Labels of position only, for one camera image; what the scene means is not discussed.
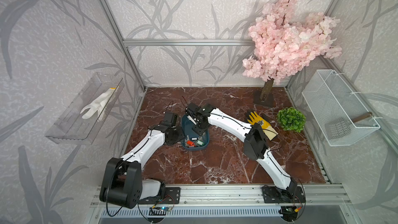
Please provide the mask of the teal plastic storage box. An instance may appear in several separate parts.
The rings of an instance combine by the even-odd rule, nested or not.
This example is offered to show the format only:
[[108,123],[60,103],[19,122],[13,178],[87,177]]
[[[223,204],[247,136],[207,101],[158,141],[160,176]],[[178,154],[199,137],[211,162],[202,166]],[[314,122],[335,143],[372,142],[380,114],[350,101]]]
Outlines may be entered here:
[[[181,141],[180,144],[185,150],[188,150],[188,151],[199,151],[199,150],[205,149],[208,146],[209,141],[210,141],[209,131],[206,131],[203,135],[196,134],[193,131],[193,129],[192,129],[192,127],[194,126],[194,123],[191,120],[189,120],[186,115],[183,115],[180,124],[181,124],[181,127],[182,127],[182,129],[184,131],[184,134],[185,134],[185,139],[183,141]],[[191,140],[191,138],[194,138],[194,137],[198,138],[197,141],[204,142],[205,145],[204,146],[198,146],[197,145],[197,141],[192,141]],[[186,147],[185,146],[185,142],[187,140],[190,140],[193,143],[195,143],[195,147],[192,147],[192,148],[191,147]]]

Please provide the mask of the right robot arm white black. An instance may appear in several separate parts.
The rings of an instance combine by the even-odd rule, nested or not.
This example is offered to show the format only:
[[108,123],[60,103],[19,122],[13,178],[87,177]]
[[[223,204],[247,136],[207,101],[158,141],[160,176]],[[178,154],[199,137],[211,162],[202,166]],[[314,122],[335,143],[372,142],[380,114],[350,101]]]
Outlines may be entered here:
[[186,107],[186,115],[193,122],[192,129],[198,135],[216,126],[236,136],[244,143],[244,154],[256,161],[273,180],[275,197],[282,202],[298,199],[301,187],[274,158],[266,142],[266,130],[259,123],[244,123],[210,104],[200,107],[190,103]]

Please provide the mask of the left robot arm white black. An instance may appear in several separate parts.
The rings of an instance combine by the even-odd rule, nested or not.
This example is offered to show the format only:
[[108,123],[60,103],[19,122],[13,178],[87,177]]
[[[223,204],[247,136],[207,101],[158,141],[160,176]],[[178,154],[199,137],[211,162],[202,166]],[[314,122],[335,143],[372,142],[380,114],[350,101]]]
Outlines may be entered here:
[[173,146],[185,138],[177,126],[178,115],[166,112],[163,120],[150,127],[146,136],[121,158],[111,158],[105,169],[99,194],[100,201],[126,208],[139,202],[163,200],[165,184],[155,179],[143,179],[142,170],[155,151],[163,145]]

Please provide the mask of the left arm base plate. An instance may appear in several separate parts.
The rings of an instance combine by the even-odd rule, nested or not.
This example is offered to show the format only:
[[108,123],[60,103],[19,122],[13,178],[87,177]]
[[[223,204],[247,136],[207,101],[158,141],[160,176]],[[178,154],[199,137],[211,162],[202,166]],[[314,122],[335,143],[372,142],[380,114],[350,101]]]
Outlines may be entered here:
[[179,204],[181,196],[180,187],[166,187],[155,197],[141,199],[139,204]]

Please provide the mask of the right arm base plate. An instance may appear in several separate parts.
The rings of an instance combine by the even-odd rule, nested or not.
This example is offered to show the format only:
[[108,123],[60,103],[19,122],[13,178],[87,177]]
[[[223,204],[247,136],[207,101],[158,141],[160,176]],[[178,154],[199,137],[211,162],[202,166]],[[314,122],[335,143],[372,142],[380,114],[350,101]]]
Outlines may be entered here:
[[304,204],[306,203],[306,198],[304,196],[303,188],[297,186],[292,190],[281,190],[274,186],[263,186],[261,188],[264,203],[273,204]]

